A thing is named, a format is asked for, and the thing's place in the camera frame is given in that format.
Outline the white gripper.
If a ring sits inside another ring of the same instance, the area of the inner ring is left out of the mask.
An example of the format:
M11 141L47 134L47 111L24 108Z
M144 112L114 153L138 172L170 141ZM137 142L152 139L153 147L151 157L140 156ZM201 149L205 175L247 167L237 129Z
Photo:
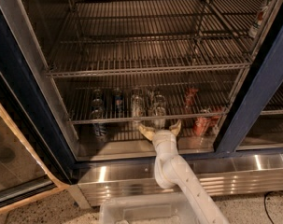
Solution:
M149 141L152 140L155 151L158 155L170 154L177 155L177 138L181 130L181 120L179 119L176 124L171 125L168 130L161 130L155 133L152 127L140 124L138 126L141 132Z

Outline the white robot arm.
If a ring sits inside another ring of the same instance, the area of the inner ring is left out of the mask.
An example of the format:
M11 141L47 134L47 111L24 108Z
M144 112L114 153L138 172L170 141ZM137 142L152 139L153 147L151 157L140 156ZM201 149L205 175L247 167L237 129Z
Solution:
M154 146L154 177L158 185L162 189L179 186L201 224L230 224L186 160L178 154L177 136L181 130L181 120L179 119L168 130L156 131L143 124L138 126L138 130Z

